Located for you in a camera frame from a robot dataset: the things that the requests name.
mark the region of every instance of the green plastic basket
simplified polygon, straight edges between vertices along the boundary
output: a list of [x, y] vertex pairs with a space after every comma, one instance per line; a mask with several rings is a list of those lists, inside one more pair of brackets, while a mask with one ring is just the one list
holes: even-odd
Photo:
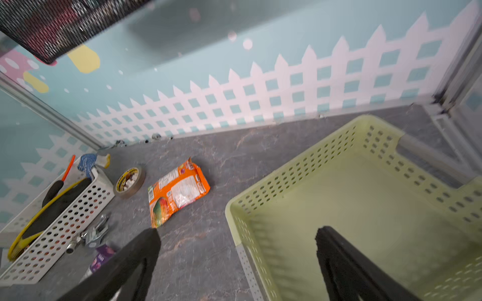
[[324, 225], [423, 300], [480, 300], [481, 207], [481, 177], [365, 115], [230, 200], [226, 218], [255, 300], [329, 300], [315, 243]]

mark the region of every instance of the yellow handle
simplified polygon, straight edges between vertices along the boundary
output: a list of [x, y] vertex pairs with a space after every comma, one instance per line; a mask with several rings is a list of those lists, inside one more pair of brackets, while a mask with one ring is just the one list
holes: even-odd
[[[66, 190], [62, 191], [62, 193], [58, 194], [56, 197], [54, 197], [50, 202], [48, 202], [45, 206], [42, 207], [42, 209], [40, 209], [39, 212], [37, 212], [37, 214], [35, 214], [35, 216], [30, 220], [30, 222], [28, 222], [28, 224], [25, 226], [25, 228], [23, 228], [23, 230], [20, 232], [20, 234], [17, 236], [17, 238], [15, 239], [15, 241], [12, 243], [12, 245], [10, 246], [10, 249], [8, 250], [8, 254], [7, 254], [7, 258], [8, 260], [10, 261], [14, 261], [16, 260], [21, 254], [22, 254], [22, 250], [24, 248], [26, 248], [33, 240], [35, 240], [37, 237], [40, 236], [40, 234], [42, 234], [42, 232], [39, 232], [37, 234], [34, 234], [26, 239], [23, 239], [22, 240], [22, 235], [25, 233], [25, 231], [27, 231], [27, 229], [33, 224], [33, 222], [42, 214], [42, 212], [44, 212], [50, 205], [52, 205], [56, 200], [58, 200], [61, 196], [64, 195], [64, 193], [66, 193], [67, 191], [69, 191], [70, 189], [74, 188], [75, 186], [77, 186], [80, 182], [82, 182], [83, 180], [85, 179], [82, 179], [80, 181], [78, 181], [77, 183], [74, 183], [72, 184], [72, 186], [70, 186], [69, 188], [67, 188]], [[19, 249], [19, 248], [16, 248], [17, 245], [19, 244], [20, 240], [22, 240], [24, 243], [22, 244], [23, 248]]]

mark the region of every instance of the white fence decal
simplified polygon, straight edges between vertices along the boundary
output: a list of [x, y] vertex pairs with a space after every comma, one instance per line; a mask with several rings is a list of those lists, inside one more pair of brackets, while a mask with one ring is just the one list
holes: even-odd
[[[54, 145], [50, 149], [36, 148], [40, 156], [40, 160], [37, 163], [20, 163], [26, 172], [21, 180], [3, 180], [10, 191], [5, 197], [0, 197], [0, 211], [11, 214], [10, 218], [14, 218], [19, 214], [67, 168], [72, 155], [79, 158], [85, 153], [94, 151], [67, 133], [61, 137], [55, 135], [49, 135], [49, 137]], [[29, 221], [23, 220], [21, 222], [26, 224]], [[6, 224], [0, 222], [0, 230]]]
[[[400, 40], [386, 41], [385, 32], [382, 26], [379, 26], [363, 49], [350, 52], [347, 41], [341, 37], [331, 57], [318, 59], [313, 49], [308, 46], [299, 65], [289, 66], [279, 55], [274, 71], [263, 73], [261, 68], [253, 63], [249, 78], [241, 79], [236, 72], [230, 70], [229, 82], [226, 84], [220, 85], [216, 79], [209, 76], [209, 87], [206, 89], [201, 89], [191, 82], [190, 93], [183, 93], [174, 87], [172, 98], [158, 92], [159, 101], [153, 101], [144, 95], [145, 105], [140, 105], [131, 98], [133, 108], [119, 104], [120, 111], [116, 111], [107, 107], [109, 114], [101, 110], [97, 110], [99, 117], [87, 113], [90, 119], [79, 116], [80, 122], [77, 124], [82, 128], [90, 127], [92, 130], [89, 130], [89, 133], [106, 144], [112, 144], [117, 139], [128, 139], [131, 142], [142, 140], [143, 136], [150, 137], [153, 133], [166, 136], [166, 131], [176, 135], [196, 129], [209, 130], [211, 126], [218, 128], [227, 124], [231, 126], [243, 122], [250, 123], [255, 121], [255, 116], [259, 119], [260, 115], [264, 120], [280, 116], [280, 112], [287, 117], [294, 115], [296, 109], [302, 108], [306, 113], [312, 113], [318, 110], [318, 105], [323, 104], [329, 104], [330, 109], [342, 108], [343, 101], [347, 99], [356, 99], [356, 105], [362, 105], [369, 103], [373, 95], [379, 94], [385, 94], [385, 100], [391, 101], [400, 98], [403, 91], [410, 89], [418, 89], [418, 94], [432, 94], [455, 58], [465, 35], [474, 25], [478, 14], [479, 6], [476, 1], [472, 1], [450, 26], [430, 31], [427, 16], [423, 13]], [[417, 59], [423, 44], [440, 40], [442, 43], [434, 56]], [[380, 67], [382, 54], [395, 50], [400, 50], [396, 64]], [[348, 62], [360, 58], [363, 59], [361, 72], [346, 74]], [[318, 68], [326, 66], [331, 66], [331, 77], [318, 80]], [[407, 81], [412, 70], [424, 67], [428, 67], [425, 79]], [[303, 74], [303, 82], [292, 86], [290, 76], [298, 73]], [[375, 79], [387, 74], [392, 75], [390, 84], [374, 88]], [[268, 91], [266, 81], [272, 79], [277, 81], [278, 88]], [[345, 83], [350, 81], [359, 81], [356, 92], [345, 92]], [[247, 96], [243, 87], [250, 85], [254, 86], [255, 94]], [[325, 86], [330, 86], [330, 96], [318, 98], [318, 87]], [[228, 100], [225, 92], [228, 91], [229, 94], [230, 90], [235, 98]], [[293, 102], [292, 95], [295, 92], [304, 92], [304, 101]], [[206, 100], [206, 96], [211, 94], [217, 100], [215, 104], [209, 104]], [[272, 106], [270, 98], [278, 96], [281, 98], [281, 105]], [[193, 107], [188, 101], [192, 99], [196, 99], [200, 106]], [[259, 102], [260, 109], [251, 110], [249, 103], [253, 101]], [[184, 109], [178, 111], [174, 106], [177, 103]], [[168, 114], [164, 114], [160, 109], [163, 106], [169, 110]], [[213, 109], [221, 109], [223, 115], [216, 116]], [[170, 122], [171, 118], [175, 118], [174, 124]]]

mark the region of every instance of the light blue wall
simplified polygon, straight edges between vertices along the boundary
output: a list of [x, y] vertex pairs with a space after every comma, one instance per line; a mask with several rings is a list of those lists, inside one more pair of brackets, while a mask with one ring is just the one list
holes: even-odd
[[0, 230], [91, 150], [0, 91]]
[[3, 180], [22, 179], [26, 172], [20, 163], [37, 163], [40, 155], [35, 148], [50, 149], [54, 144], [49, 135], [64, 132], [3, 91], [0, 104], [0, 197], [5, 197], [9, 188]]
[[[80, 73], [66, 56], [55, 66], [39, 63], [40, 68], [31, 73], [44, 76], [50, 89], [34, 94], [69, 118], [76, 119], [77, 114], [87, 117], [87, 111], [97, 115], [96, 109], [107, 112], [106, 105], [118, 110], [118, 102], [131, 107], [130, 98], [143, 104], [143, 94], [157, 100], [157, 90], [171, 97], [173, 85], [184, 92], [189, 91], [190, 81], [206, 88], [209, 75], [222, 84], [228, 81], [230, 68], [247, 77], [253, 61], [264, 72], [273, 70], [279, 53], [290, 65], [298, 64], [308, 45], [319, 58], [326, 57], [341, 36], [346, 37], [351, 49], [363, 48], [379, 25], [388, 40], [399, 39], [424, 11], [430, 28], [448, 26], [468, 3], [469, 0], [158, 2], [153, 10], [144, 7], [86, 43], [100, 57], [101, 66], [94, 72]], [[189, 18], [189, 9], [193, 7], [201, 15], [198, 23]], [[238, 34], [234, 43], [227, 39], [231, 30]], [[246, 37], [253, 41], [250, 51], [240, 47]], [[17, 50], [32, 57], [23, 49]]]

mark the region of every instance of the black mesh grate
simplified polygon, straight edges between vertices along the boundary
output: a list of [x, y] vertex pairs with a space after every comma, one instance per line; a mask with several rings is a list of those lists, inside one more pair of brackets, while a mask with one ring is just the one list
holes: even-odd
[[0, 0], [0, 31], [46, 64], [148, 0]]

